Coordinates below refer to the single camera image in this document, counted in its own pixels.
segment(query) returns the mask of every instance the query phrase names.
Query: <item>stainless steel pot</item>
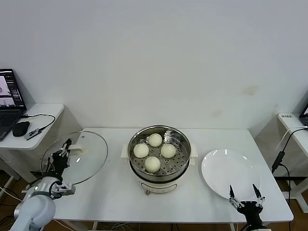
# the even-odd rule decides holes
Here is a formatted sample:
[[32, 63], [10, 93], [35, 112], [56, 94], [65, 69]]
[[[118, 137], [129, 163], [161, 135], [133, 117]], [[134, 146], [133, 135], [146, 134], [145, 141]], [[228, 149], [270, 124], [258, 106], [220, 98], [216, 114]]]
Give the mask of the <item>stainless steel pot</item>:
[[[158, 133], [163, 138], [163, 143], [159, 147], [152, 147], [147, 139]], [[137, 158], [133, 149], [136, 144], [145, 143], [149, 147], [149, 154], [145, 158]], [[173, 158], [166, 159], [161, 153], [163, 144], [173, 144], [177, 151]], [[133, 172], [145, 181], [151, 183], [167, 183], [176, 180], [186, 171], [191, 155], [191, 145], [187, 137], [179, 130], [164, 125], [154, 125], [137, 132], [128, 144], [128, 156]], [[145, 170], [144, 162], [149, 156], [155, 156], [160, 160], [161, 167], [156, 173], [149, 173]]]

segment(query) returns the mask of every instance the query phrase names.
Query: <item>black cable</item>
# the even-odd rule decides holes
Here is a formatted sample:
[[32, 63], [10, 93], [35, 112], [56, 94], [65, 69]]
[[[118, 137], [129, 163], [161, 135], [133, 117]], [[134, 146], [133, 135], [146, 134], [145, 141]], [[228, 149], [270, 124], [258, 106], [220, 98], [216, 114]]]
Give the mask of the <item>black cable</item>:
[[247, 226], [248, 226], [248, 224], [245, 224], [244, 227], [242, 227], [240, 231], [243, 231], [244, 229], [246, 229]]
[[[18, 199], [21, 200], [21, 198], [14, 191], [12, 191], [12, 190], [10, 190], [10, 189], [8, 189], [6, 187], [2, 187], [2, 188], [7, 190], [7, 191], [10, 191], [12, 194], [14, 194], [14, 196], [16, 196]], [[0, 203], [0, 205], [3, 205], [3, 206], [18, 206], [18, 204], [16, 204], [16, 205], [6, 205], [6, 204], [3, 204], [3, 203]]]
[[272, 173], [274, 173], [274, 171], [275, 171], [275, 170], [278, 168], [278, 166], [281, 164], [282, 159], [283, 159], [283, 157], [284, 157], [284, 155], [285, 155], [284, 150], [286, 149], [286, 147], [287, 147], [287, 145], [288, 145], [288, 143], [289, 143], [290, 138], [292, 137], [292, 135], [293, 135], [294, 133], [296, 133], [296, 132], [298, 132], [298, 131], [302, 131], [302, 130], [307, 130], [307, 128], [301, 128], [301, 129], [295, 130], [294, 132], [292, 132], [292, 133], [290, 134], [290, 136], [289, 136], [287, 142], [285, 143], [285, 146], [284, 146], [283, 150], [280, 151], [280, 152], [278, 153], [278, 155], [277, 155], [277, 157], [276, 157], [276, 159], [275, 159], [275, 161], [274, 161], [274, 163], [273, 163], [273, 165], [272, 165], [272, 167], [271, 167], [271, 172], [272, 172]]
[[50, 157], [48, 157], [48, 159], [47, 159], [47, 168], [46, 168], [45, 173], [48, 172], [48, 170], [49, 170], [49, 165], [50, 165]]
[[13, 193], [18, 199], [21, 200], [21, 198], [20, 198], [14, 191], [12, 191], [12, 190], [10, 190], [9, 188], [6, 188], [6, 187], [2, 187], [2, 188], [5, 189], [5, 190], [10, 191], [10, 192]]
[[53, 115], [49, 115], [49, 114], [37, 114], [37, 115], [28, 115], [28, 114], [25, 114], [25, 115], [22, 115], [21, 118], [28, 118], [28, 117], [36, 117], [36, 116], [50, 116], [53, 118], [52, 122], [50, 122], [48, 125], [46, 126], [43, 126], [41, 127], [39, 130], [40, 131], [43, 131], [46, 127], [48, 127], [50, 124], [52, 124], [55, 120], [56, 120], [56, 117], [54, 117]]
[[0, 225], [3, 225], [9, 218], [14, 218], [14, 217], [13, 217], [12, 215], [4, 217], [4, 218], [0, 221]]
[[289, 136], [288, 140], [287, 140], [287, 143], [285, 143], [285, 146], [284, 146], [284, 148], [283, 148], [282, 151], [284, 152], [285, 148], [286, 148], [287, 145], [288, 145], [288, 142], [289, 142], [290, 138], [292, 137], [292, 135], [293, 135], [294, 133], [296, 133], [297, 131], [307, 130], [307, 129], [308, 129], [308, 128], [301, 128], [301, 129], [298, 129], [298, 130], [295, 130], [294, 132], [292, 132], [291, 135]]
[[52, 189], [52, 187], [53, 187], [54, 184], [61, 185], [62, 182], [58, 180], [58, 181], [55, 181], [54, 183], [52, 183], [51, 186], [49, 187], [49, 195], [50, 195], [50, 197], [53, 198], [53, 199], [60, 199], [60, 198], [62, 197], [62, 195], [59, 195], [58, 197], [55, 197], [55, 196], [51, 193], [51, 189]]
[[[290, 196], [291, 196], [291, 178], [290, 178], [290, 172], [288, 170], [288, 168], [283, 165], [283, 164], [280, 164], [280, 166], [284, 167], [285, 170], [287, 170], [287, 173], [288, 173], [288, 177], [289, 177], [289, 196], [288, 196], [288, 205], [290, 207]], [[289, 221], [289, 231], [291, 231], [291, 222]]]

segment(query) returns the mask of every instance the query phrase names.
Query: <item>laptop screen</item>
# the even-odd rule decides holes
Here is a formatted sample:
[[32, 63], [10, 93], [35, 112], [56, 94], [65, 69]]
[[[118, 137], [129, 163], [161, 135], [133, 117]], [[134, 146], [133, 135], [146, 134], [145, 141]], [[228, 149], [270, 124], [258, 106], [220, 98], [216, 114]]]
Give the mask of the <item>laptop screen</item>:
[[0, 110], [26, 109], [11, 69], [0, 69]]

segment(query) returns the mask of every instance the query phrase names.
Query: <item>white table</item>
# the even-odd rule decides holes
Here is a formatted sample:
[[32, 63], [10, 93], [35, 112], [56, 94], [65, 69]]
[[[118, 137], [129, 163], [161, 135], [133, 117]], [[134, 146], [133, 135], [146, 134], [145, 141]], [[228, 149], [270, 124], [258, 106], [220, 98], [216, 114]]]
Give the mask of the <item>white table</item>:
[[[59, 117], [61, 112], [64, 109], [63, 104], [61, 103], [33, 103], [27, 104], [27, 112], [25, 114], [37, 115], [37, 114], [49, 114], [56, 117]], [[31, 118], [23, 118], [21, 121], [30, 121], [30, 126], [28, 128], [28, 132], [35, 130], [37, 128], [41, 128], [47, 124], [49, 124], [53, 120], [50, 116], [37, 116]], [[4, 138], [4, 140], [0, 141], [0, 158], [11, 167], [16, 173], [18, 173], [22, 178], [26, 181], [31, 182], [36, 178], [29, 172], [27, 168], [23, 165], [23, 163], [18, 159], [18, 155], [22, 153], [15, 154], [14, 150], [33, 150], [35, 149], [42, 139], [45, 137], [47, 132], [50, 130], [53, 124], [45, 128], [39, 135], [33, 137], [30, 140], [25, 140], [22, 137], [14, 137], [12, 131]]]
[[[278, 115], [279, 120], [285, 126], [286, 129], [303, 126], [303, 123], [299, 120], [298, 117], [299, 117], [298, 114], [292, 114], [292, 113], [280, 113]], [[297, 128], [289, 131], [289, 134], [291, 134], [295, 130], [297, 130]], [[304, 154], [308, 156], [308, 131], [306, 130], [298, 131], [292, 135], [292, 138], [295, 140], [298, 146], [303, 150]], [[303, 213], [308, 213], [308, 205], [302, 196], [302, 193], [307, 189], [308, 189], [308, 178], [306, 178], [298, 185], [295, 185], [294, 181], [291, 181], [290, 198], [297, 200], [297, 203], [302, 209]], [[283, 194], [285, 198], [288, 198], [289, 196], [288, 192], [283, 192]]]
[[76, 185], [74, 195], [55, 200], [55, 219], [69, 221], [240, 223], [228, 200], [215, 194], [201, 178], [204, 155], [217, 148], [243, 153], [254, 163], [266, 197], [260, 215], [264, 222], [290, 221], [293, 214], [251, 134], [245, 129], [181, 129], [197, 146], [199, 158], [189, 166], [179, 187], [166, 194], [146, 195], [139, 187], [121, 150], [139, 130], [132, 128], [87, 128], [103, 136], [108, 157], [91, 179]]

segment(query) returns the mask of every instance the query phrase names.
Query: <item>computer mouse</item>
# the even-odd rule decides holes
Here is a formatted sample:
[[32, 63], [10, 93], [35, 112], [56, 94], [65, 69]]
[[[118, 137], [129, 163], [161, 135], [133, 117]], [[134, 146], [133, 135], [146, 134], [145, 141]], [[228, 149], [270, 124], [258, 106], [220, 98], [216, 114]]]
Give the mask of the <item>computer mouse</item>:
[[20, 123], [15, 124], [12, 129], [13, 136], [19, 137], [19, 136], [25, 135], [28, 131], [29, 125], [30, 125], [29, 121], [20, 122]]

